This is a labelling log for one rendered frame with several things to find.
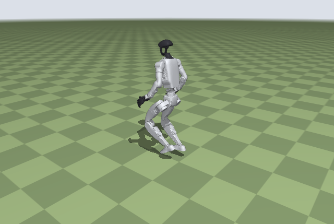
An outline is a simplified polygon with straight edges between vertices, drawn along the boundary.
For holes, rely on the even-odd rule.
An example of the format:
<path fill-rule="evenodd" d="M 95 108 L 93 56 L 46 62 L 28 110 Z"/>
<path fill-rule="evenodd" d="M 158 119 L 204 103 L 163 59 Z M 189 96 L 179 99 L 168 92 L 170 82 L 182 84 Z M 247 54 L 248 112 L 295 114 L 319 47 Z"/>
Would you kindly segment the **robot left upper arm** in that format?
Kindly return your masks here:
<path fill-rule="evenodd" d="M 165 61 L 159 61 L 155 63 L 155 69 L 156 69 L 156 81 L 158 83 L 157 88 L 162 87 L 162 75 L 163 75 L 163 69 L 165 68 Z"/>

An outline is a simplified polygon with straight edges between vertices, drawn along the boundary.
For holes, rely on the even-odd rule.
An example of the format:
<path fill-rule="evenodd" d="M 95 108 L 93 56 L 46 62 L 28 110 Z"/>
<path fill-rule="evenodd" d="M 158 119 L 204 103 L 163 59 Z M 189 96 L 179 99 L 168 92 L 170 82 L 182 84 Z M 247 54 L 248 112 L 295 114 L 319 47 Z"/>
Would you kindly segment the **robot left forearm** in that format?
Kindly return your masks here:
<path fill-rule="evenodd" d="M 158 85 L 158 83 L 157 83 L 157 81 L 155 81 L 153 83 L 153 86 L 151 87 L 151 90 L 145 95 L 145 99 L 148 99 L 148 98 L 151 99 L 151 98 L 153 98 L 153 96 L 155 95 L 155 93 L 157 93 L 157 91 L 158 91 L 157 85 Z"/>

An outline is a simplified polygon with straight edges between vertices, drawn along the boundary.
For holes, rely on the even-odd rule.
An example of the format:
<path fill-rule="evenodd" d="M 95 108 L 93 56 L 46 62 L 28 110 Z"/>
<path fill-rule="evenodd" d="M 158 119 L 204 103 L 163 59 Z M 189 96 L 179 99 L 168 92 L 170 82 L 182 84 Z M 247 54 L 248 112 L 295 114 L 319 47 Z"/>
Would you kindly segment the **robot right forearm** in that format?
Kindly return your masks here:
<path fill-rule="evenodd" d="M 185 82 L 182 82 L 181 80 L 179 81 L 179 86 L 178 87 L 175 87 L 174 90 L 175 92 L 177 92 L 178 90 L 181 90 L 183 85 L 185 85 L 186 81 Z"/>

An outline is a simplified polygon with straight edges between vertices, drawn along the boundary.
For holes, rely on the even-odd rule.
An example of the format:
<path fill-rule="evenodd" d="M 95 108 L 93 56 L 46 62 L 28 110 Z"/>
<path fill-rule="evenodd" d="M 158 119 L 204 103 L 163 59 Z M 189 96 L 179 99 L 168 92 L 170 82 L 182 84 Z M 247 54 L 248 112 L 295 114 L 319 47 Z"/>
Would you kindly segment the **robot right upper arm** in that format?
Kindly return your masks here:
<path fill-rule="evenodd" d="M 180 80 L 181 80 L 182 82 L 185 82 L 185 81 L 187 80 L 188 77 L 187 77 L 187 75 L 186 75 L 186 73 L 185 73 L 184 68 L 182 67 L 182 64 L 181 64 L 180 59 L 177 59 L 177 61 L 178 61 L 179 73 L 181 74 Z"/>

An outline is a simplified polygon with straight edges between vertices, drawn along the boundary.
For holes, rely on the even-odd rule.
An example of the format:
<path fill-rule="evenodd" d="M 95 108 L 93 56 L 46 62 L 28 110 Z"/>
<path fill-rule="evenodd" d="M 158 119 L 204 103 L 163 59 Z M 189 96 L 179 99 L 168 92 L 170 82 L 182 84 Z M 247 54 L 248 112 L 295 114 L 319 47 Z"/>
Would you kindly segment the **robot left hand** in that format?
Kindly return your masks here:
<path fill-rule="evenodd" d="M 145 102 L 145 101 L 148 101 L 150 100 L 149 98 L 148 99 L 145 99 L 145 96 L 142 96 L 142 97 L 139 97 L 139 99 L 137 100 L 138 102 L 138 106 L 140 108 L 140 106 Z"/>

